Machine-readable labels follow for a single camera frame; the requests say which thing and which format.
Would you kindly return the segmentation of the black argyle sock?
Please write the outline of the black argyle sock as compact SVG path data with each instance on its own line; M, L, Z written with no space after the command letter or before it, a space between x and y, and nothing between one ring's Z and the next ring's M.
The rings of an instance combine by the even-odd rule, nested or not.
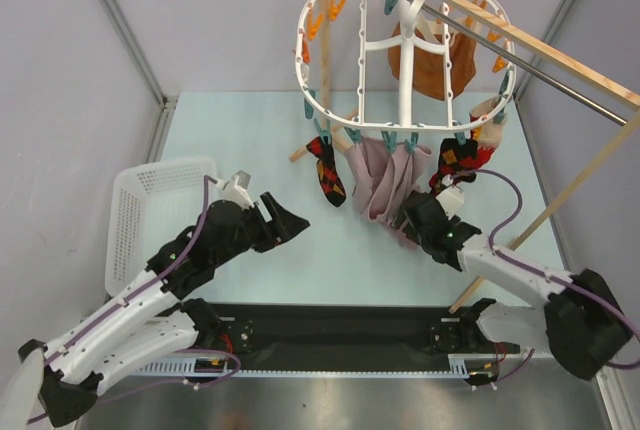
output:
M430 193L437 195L444 186L442 180L447 175L454 175L463 172L454 182L473 183L477 176L473 172L478 154L478 144L476 141L467 139L464 144L460 144L456 138L445 138L439 149L437 171L429 180Z
M347 195L337 172L333 146L316 137L306 145L306 149L316 158L316 173L324 197L332 206L340 207Z

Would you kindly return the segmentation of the red beige fox sock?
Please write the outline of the red beige fox sock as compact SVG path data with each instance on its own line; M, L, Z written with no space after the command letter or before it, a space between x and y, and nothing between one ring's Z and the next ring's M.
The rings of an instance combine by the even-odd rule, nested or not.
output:
M490 161L502 143L506 123L506 119L500 123L488 120L484 125L471 130L471 140L475 144L471 169L479 169Z

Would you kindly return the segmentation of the white round clip hanger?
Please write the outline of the white round clip hanger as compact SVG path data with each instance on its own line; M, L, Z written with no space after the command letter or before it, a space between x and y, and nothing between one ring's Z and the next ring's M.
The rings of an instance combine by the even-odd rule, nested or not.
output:
M448 4L440 7L440 17L433 21L442 25L442 40L440 43L429 43L415 35L415 28L423 4L427 0L408 0L400 3L398 0L385 0L384 12L387 15L396 13L399 16L395 33L383 40L370 41L367 38L368 0L359 0L360 12L358 30L358 84L356 87L357 107L351 117L341 117L330 108L330 62L329 43L324 38L324 30L328 23L333 22L340 15L346 0L307 0L301 11L298 26L295 54L295 73L300 90L304 97L304 115L313 121L320 116L330 123L337 123L352 130L372 129L395 132L452 132L464 133L484 125L488 120L469 121L461 124L454 118L452 91L450 85L451 62L449 59L449 28L466 34L478 44L480 25L471 17L456 19L448 22L450 15ZM321 76L322 89L315 92L309 86L309 64L311 56L309 43L315 38L321 39ZM445 105L447 121L443 125L416 122L413 119L413 95L419 93L413 89L414 49L432 52L444 57ZM507 104L513 96L516 83L516 69L508 58L515 54L514 45L506 41L500 48L493 70L503 75L501 87L494 97L505 98ZM365 118L366 96L366 63L370 54L386 52L393 75L398 81L398 120L396 122L376 123Z

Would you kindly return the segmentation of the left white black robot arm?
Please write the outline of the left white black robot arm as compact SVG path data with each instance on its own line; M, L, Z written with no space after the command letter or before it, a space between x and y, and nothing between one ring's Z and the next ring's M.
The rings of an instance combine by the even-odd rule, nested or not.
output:
M43 357L36 393L42 418L62 428L145 364L218 343L219 317L191 293L236 257L269 252L310 226L270 193L260 199L263 209L243 189L205 199L195 224L164 244L119 294L59 337L22 345L21 359L36 351Z

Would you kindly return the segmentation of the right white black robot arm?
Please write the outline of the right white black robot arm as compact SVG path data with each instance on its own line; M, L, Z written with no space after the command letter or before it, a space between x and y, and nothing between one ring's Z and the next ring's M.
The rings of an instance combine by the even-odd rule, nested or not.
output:
M491 299L477 304L476 316L461 326L462 341L473 351L494 342L541 350L574 377L590 380L638 334L600 274L520 259L456 216L442 197L411 192L394 224L435 262L524 301L522 307Z

